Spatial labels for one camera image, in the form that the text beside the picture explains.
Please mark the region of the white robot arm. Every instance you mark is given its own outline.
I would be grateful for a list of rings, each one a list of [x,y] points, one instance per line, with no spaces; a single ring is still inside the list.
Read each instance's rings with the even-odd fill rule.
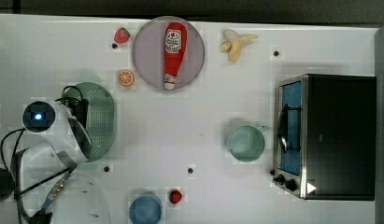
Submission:
[[[24,108],[23,129],[38,142],[15,154],[14,196],[26,224],[110,224],[107,202],[94,181],[77,172],[92,155],[92,140],[59,102]]]

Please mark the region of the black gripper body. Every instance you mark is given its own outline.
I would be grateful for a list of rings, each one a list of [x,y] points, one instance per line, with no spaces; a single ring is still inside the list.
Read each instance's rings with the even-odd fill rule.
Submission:
[[[76,98],[71,98],[68,103],[72,115],[77,118],[82,126],[87,124],[88,106],[89,102],[87,99],[78,100]]]

